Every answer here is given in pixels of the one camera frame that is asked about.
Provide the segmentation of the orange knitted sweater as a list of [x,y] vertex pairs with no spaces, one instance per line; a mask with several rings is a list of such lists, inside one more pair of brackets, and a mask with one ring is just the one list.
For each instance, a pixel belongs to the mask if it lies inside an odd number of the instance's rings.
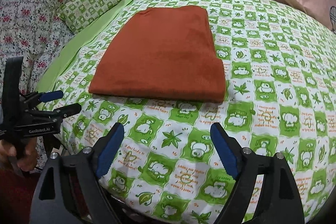
[[199,6],[134,14],[110,42],[92,94],[221,103],[226,81],[209,16]]

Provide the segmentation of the floral pattern blanket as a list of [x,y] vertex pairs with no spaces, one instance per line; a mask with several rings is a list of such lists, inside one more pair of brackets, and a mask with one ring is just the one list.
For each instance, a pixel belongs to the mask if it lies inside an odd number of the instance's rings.
[[56,15],[70,0],[1,0],[1,72],[9,57],[22,56],[18,89],[35,90],[74,33]]

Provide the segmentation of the green checkered bed sheet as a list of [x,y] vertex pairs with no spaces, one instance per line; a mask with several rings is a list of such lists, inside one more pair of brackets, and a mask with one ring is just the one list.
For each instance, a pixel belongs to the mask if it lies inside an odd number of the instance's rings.
[[[149,7],[206,9],[227,90],[221,104],[94,97],[88,87],[110,42]],[[62,90],[47,110],[74,102],[60,140],[70,153],[92,146],[116,123],[125,139],[101,184],[132,209],[171,223],[213,223],[234,180],[210,141],[220,123],[259,155],[282,153],[305,221],[335,187],[335,34],[270,0],[124,0],[70,41],[37,84]]]

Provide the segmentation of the green checkered pillow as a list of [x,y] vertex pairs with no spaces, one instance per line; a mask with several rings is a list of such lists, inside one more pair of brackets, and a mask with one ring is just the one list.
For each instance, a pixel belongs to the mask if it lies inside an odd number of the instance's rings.
[[72,0],[59,7],[56,14],[74,34],[78,34],[120,1]]

